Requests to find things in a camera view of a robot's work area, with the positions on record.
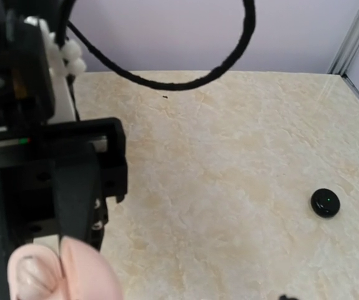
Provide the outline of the pink round case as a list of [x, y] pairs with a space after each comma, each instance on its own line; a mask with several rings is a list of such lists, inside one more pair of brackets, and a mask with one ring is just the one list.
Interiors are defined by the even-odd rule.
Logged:
[[7, 265], [11, 299], [123, 299], [119, 280], [93, 247], [64, 236], [59, 252], [39, 244], [17, 248]]

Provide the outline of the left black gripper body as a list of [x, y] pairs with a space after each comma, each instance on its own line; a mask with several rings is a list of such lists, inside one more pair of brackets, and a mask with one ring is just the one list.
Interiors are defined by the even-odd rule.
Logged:
[[0, 132], [0, 247], [53, 234], [99, 247], [106, 200], [125, 198], [127, 177], [117, 118]]

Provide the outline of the black earbud charging case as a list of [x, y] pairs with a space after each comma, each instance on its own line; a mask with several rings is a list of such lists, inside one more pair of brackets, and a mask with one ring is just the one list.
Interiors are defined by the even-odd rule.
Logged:
[[321, 218], [333, 218], [340, 211], [340, 200], [330, 189], [317, 189], [310, 198], [310, 205]]

